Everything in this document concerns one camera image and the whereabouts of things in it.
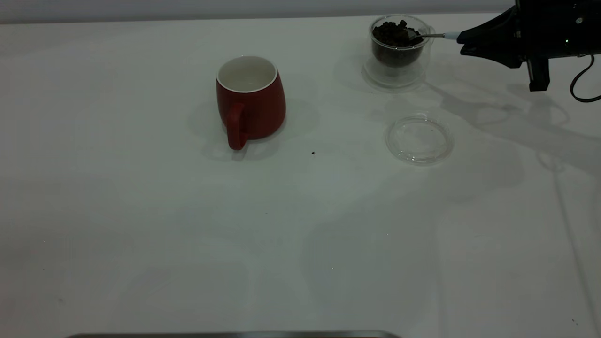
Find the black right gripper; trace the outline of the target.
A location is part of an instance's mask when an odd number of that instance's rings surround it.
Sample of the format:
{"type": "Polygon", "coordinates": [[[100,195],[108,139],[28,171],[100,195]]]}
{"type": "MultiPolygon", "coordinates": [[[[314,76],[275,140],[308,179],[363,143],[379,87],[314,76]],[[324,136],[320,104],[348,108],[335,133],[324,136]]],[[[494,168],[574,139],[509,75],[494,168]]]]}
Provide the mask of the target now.
{"type": "Polygon", "coordinates": [[[517,11],[527,55],[552,59],[600,54],[599,0],[517,0],[515,4],[490,21],[460,32],[460,53],[519,68],[523,63],[522,47],[508,40],[516,30],[517,11]]]}

